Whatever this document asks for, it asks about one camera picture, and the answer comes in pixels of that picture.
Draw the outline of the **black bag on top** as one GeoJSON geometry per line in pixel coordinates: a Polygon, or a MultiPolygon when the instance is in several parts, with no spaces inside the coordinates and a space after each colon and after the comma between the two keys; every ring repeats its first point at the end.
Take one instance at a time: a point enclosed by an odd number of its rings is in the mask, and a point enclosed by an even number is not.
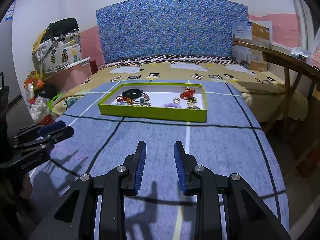
{"type": "Polygon", "coordinates": [[[79,26],[75,18],[65,18],[56,22],[52,22],[48,25],[43,35],[42,42],[78,30],[79,26]]]}

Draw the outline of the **brown wooden table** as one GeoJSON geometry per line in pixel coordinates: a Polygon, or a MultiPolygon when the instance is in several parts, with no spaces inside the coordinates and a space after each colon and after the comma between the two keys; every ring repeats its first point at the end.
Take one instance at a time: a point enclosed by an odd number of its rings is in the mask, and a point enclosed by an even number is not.
{"type": "Polygon", "coordinates": [[[313,91],[316,85],[319,83],[319,68],[312,66],[301,59],[297,59],[277,50],[253,45],[243,41],[233,41],[233,44],[236,46],[242,46],[260,51],[262,52],[265,61],[282,66],[284,68],[285,96],[268,119],[266,126],[263,128],[264,132],[267,132],[273,126],[280,114],[283,114],[283,119],[286,120],[288,118],[290,100],[303,75],[311,80],[307,97],[308,101],[311,100],[313,91]]]}

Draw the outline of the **orange yellow snack bags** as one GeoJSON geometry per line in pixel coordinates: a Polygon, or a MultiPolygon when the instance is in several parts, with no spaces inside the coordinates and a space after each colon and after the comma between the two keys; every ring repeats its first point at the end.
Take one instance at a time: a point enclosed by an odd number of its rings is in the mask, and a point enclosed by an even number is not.
{"type": "Polygon", "coordinates": [[[29,72],[27,75],[24,88],[27,92],[27,101],[33,104],[36,98],[35,92],[44,88],[44,80],[36,70],[29,72]]]}

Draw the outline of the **beige cartoon bed sheet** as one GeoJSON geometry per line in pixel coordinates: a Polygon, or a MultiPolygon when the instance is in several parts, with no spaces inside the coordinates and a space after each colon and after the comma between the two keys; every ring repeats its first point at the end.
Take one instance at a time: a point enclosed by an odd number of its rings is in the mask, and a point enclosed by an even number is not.
{"type": "Polygon", "coordinates": [[[259,122],[268,121],[285,98],[285,82],[271,72],[247,70],[228,57],[160,55],[125,59],[102,65],[53,104],[60,116],[74,102],[103,83],[119,81],[219,81],[233,85],[259,122]]]}

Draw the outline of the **blue plaid bed blanket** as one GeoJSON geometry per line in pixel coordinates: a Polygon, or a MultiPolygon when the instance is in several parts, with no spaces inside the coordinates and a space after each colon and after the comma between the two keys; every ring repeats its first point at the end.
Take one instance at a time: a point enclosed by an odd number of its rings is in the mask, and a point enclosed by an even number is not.
{"type": "Polygon", "coordinates": [[[100,85],[60,116],[74,135],[55,145],[51,159],[31,174],[35,220],[40,222],[82,174],[106,174],[146,143],[142,185],[125,199],[128,239],[192,239],[196,197],[183,195],[178,185],[174,144],[216,174],[240,174],[264,200],[285,228],[289,205],[276,156],[259,122],[234,85],[202,83],[207,95],[207,121],[121,118],[102,115],[98,101],[116,87],[100,85]]]}

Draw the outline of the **pineapple print storage bag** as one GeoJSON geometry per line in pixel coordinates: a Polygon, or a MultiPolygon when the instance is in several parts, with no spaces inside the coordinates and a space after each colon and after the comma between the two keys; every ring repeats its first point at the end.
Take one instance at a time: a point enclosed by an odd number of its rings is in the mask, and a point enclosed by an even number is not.
{"type": "Polygon", "coordinates": [[[33,44],[32,53],[39,62],[40,75],[45,77],[82,60],[78,31],[41,41],[44,31],[33,44]]]}

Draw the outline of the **green shallow tray box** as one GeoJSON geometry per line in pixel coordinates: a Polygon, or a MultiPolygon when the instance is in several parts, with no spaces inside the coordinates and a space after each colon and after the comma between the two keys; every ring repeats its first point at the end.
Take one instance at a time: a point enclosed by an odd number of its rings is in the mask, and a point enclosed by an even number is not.
{"type": "Polygon", "coordinates": [[[156,120],[206,122],[207,98],[200,84],[191,83],[121,83],[99,102],[102,115],[156,120]],[[194,96],[200,109],[187,109],[187,99],[194,96]],[[150,102],[151,107],[132,106],[150,102]]]}

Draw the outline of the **white plastic bag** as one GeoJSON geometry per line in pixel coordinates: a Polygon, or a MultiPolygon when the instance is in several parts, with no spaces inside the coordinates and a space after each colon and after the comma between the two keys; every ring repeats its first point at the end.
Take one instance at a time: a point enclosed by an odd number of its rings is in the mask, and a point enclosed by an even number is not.
{"type": "Polygon", "coordinates": [[[48,106],[50,101],[49,98],[37,96],[33,103],[28,103],[28,111],[36,124],[42,122],[47,116],[51,116],[52,110],[48,106]]]}

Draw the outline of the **pink storage box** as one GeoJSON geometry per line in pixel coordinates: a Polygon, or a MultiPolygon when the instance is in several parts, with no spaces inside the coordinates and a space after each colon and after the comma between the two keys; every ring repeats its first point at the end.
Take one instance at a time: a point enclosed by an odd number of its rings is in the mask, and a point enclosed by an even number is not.
{"type": "Polygon", "coordinates": [[[44,83],[53,85],[57,92],[67,92],[72,88],[82,84],[92,75],[90,57],[81,61],[69,64],[64,69],[55,72],[44,78],[44,83]]]}

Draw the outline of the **black gold hair clip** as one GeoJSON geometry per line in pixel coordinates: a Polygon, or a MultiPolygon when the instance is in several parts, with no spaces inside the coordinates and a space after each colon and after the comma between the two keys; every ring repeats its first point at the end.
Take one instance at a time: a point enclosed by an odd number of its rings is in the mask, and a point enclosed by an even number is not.
{"type": "Polygon", "coordinates": [[[196,104],[197,103],[197,99],[194,96],[191,96],[187,99],[187,104],[196,104]]]}

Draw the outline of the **blue patterned headboard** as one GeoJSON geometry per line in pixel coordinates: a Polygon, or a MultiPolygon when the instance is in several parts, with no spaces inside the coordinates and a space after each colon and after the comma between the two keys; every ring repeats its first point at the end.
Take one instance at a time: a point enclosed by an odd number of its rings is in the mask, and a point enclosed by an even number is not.
{"type": "Polygon", "coordinates": [[[106,63],[156,55],[232,55],[232,23],[248,6],[227,0],[128,0],[96,11],[106,63]]]}

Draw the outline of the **rhinestone metal brooch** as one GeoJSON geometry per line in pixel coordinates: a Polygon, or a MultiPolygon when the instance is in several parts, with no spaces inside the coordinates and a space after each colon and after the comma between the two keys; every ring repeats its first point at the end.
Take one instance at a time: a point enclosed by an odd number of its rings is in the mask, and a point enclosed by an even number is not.
{"type": "Polygon", "coordinates": [[[140,106],[140,107],[151,107],[150,102],[143,102],[143,103],[134,103],[132,106],[140,106]]]}

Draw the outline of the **pearl flower black hair band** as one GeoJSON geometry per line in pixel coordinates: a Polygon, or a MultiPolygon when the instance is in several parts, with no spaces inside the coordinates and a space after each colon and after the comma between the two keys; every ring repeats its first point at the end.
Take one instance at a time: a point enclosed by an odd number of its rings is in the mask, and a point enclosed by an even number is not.
{"type": "Polygon", "coordinates": [[[196,106],[193,103],[188,103],[187,104],[187,109],[200,109],[200,107],[196,106]]]}

